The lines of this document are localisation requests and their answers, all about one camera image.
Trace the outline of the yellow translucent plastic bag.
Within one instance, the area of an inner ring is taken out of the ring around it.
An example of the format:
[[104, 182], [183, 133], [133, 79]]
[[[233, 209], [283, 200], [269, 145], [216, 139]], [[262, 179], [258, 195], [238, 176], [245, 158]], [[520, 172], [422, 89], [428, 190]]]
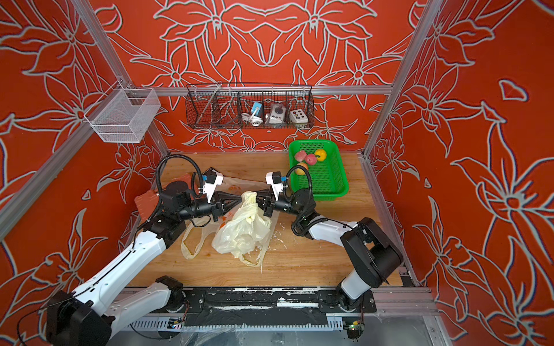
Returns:
[[242, 193], [242, 202], [231, 209], [230, 215], [220, 221], [209, 221], [199, 226], [201, 237], [194, 249], [189, 249], [187, 238], [196, 228], [193, 222], [187, 226], [181, 239], [182, 255], [192, 260], [199, 255], [205, 241], [213, 235], [212, 248], [219, 254], [231, 254], [249, 267], [261, 267], [275, 231], [277, 217], [264, 216], [253, 191]]

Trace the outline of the yellow-pink peach second row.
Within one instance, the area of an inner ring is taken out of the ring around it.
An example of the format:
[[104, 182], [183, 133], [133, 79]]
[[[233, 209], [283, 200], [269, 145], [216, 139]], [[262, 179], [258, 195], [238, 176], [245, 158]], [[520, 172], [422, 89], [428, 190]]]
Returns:
[[296, 169], [294, 170], [294, 173], [299, 176], [306, 175], [306, 173], [309, 171], [308, 164], [305, 162], [298, 162], [296, 164]]

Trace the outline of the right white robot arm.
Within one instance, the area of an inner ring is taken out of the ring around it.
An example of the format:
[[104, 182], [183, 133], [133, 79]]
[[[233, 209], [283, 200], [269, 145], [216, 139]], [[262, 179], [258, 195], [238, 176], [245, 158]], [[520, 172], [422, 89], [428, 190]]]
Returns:
[[403, 263], [402, 252], [376, 221], [364, 218], [346, 222], [324, 217], [316, 211], [317, 203], [307, 188], [290, 197], [260, 190], [256, 202], [264, 216], [276, 211], [294, 215], [291, 230], [296, 236], [329, 242], [346, 251], [353, 270], [335, 293], [335, 304], [345, 312], [355, 310], [367, 291], [379, 288]]

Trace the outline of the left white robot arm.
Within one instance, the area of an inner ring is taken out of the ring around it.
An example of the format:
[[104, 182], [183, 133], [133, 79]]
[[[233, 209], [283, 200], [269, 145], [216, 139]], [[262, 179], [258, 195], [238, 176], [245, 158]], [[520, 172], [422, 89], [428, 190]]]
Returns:
[[106, 345], [123, 328], [152, 311], [185, 308], [183, 284], [168, 275], [123, 300], [117, 297], [154, 258], [171, 247], [185, 221], [204, 216], [217, 220], [242, 201], [238, 195], [217, 192], [212, 184], [203, 190], [195, 198], [195, 190], [183, 181], [160, 188], [154, 216], [130, 246], [72, 292], [59, 292], [49, 301], [47, 341], [52, 345]]

